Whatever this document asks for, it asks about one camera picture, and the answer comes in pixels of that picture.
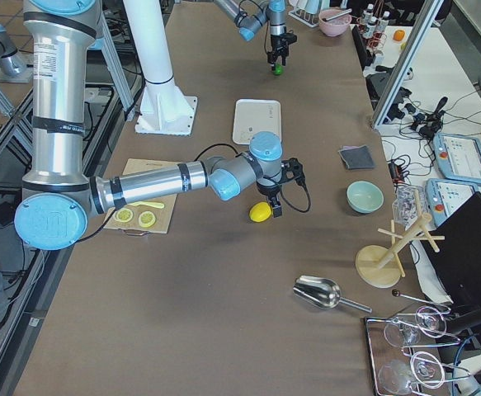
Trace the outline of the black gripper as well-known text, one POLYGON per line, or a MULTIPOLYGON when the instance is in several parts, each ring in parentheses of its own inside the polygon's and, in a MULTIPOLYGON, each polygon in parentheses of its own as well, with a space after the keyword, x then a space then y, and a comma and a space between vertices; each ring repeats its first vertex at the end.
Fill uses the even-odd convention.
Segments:
POLYGON ((257 180, 257 189, 269 200, 274 218, 282 216, 281 202, 277 195, 282 191, 282 187, 289 182, 295 182, 298 186, 304 187, 303 165, 297 158, 282 160, 275 175, 263 176, 257 180))
POLYGON ((276 65, 276 58, 287 58, 289 47, 297 41, 297 35, 293 32, 285 32, 280 35, 270 35, 271 49, 267 51, 267 60, 270 65, 276 65))

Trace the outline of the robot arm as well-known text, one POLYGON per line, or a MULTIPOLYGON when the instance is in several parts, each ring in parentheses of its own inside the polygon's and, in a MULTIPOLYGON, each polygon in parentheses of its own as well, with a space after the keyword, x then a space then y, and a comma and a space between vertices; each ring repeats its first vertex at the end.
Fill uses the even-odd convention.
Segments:
MULTIPOLYGON (((269 27, 271 49, 267 62, 278 73, 278 60, 289 56, 296 35, 286 29, 285 1, 252 1, 258 11, 249 15, 242 1, 215 1, 231 18, 238 33, 251 40, 269 27)), ((136 132, 189 135, 197 98, 184 96, 176 85, 170 62, 159 1, 124 1, 145 88, 136 132)), ((85 238, 89 218, 111 208, 172 196, 210 186, 221 200, 230 200, 256 183, 266 197, 270 214, 281 215, 278 195, 295 181, 311 200, 302 164, 282 159, 281 138, 270 131, 253 134, 248 151, 234 158, 220 156, 188 163, 157 160, 128 162, 126 172, 103 179, 83 173, 83 101, 87 50, 101 39, 106 24, 100 1, 24 1, 24 25, 34 41, 33 130, 31 170, 22 178, 23 200, 14 225, 18 236, 46 251, 70 247, 85 238)))
POLYGON ((267 62, 271 66, 271 71, 275 75, 280 75, 286 64, 286 58, 290 55, 290 46, 297 41, 296 34, 287 29, 285 1, 250 1, 250 3, 256 8, 253 14, 249 14, 242 7, 243 1, 214 1, 246 41, 252 40, 261 28, 266 27, 271 41, 271 48, 265 49, 267 62))

